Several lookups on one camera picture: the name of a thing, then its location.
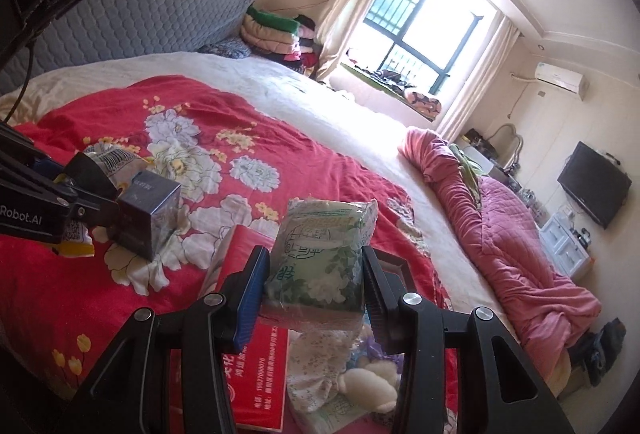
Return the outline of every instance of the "green blanket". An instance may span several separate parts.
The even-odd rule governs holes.
[[[300,23],[289,19],[289,18],[281,18],[276,14],[271,14],[270,12],[263,12],[261,10],[256,10],[253,5],[251,5],[247,11],[254,21],[262,26],[267,26],[269,28],[273,28],[275,30],[281,30],[283,32],[287,32],[288,34],[293,34],[296,36],[298,34],[298,29],[300,28]]]
[[[460,174],[462,175],[462,181],[465,182],[466,187],[469,189],[469,192],[471,192],[471,195],[476,202],[476,208],[480,210],[482,205],[480,202],[480,188],[478,186],[478,177],[484,176],[484,171],[476,162],[467,157],[465,153],[460,151],[460,148],[455,143],[450,144],[449,149],[458,160],[458,163],[460,164]]]

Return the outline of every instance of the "television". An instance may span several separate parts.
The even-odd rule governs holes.
[[[562,169],[558,182],[604,229],[624,204],[631,187],[629,176],[581,141]]]

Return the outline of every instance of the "window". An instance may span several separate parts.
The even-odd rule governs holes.
[[[464,0],[375,0],[350,42],[350,58],[391,70],[437,94],[482,20]]]

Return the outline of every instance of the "metal screw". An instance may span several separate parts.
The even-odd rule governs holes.
[[[152,313],[149,308],[140,308],[133,316],[138,322],[144,322],[145,320],[149,319],[151,315]]]
[[[218,304],[222,303],[223,300],[224,297],[222,297],[220,293],[209,293],[207,296],[205,296],[204,303],[207,306],[217,306]]]
[[[419,304],[420,302],[422,302],[422,297],[420,297],[420,295],[418,295],[417,293],[405,293],[402,296],[402,300],[404,300],[407,304],[411,305],[411,306],[415,306],[416,304]]]
[[[485,308],[484,306],[481,306],[476,310],[476,316],[480,320],[491,320],[492,318],[494,318],[494,312],[491,311],[489,308]]]

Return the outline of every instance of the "red floral bedspread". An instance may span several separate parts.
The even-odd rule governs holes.
[[[234,94],[181,76],[111,89],[18,128],[60,163],[89,143],[114,141],[182,184],[180,229],[148,262],[95,229],[95,257],[66,259],[43,245],[0,238],[0,333],[59,395],[71,398],[132,311],[189,306],[220,240],[241,223],[274,236],[293,197],[379,204],[372,245],[408,261],[420,293],[446,292],[412,234],[407,194],[354,159],[322,147]],[[447,407],[457,410],[455,359]]]

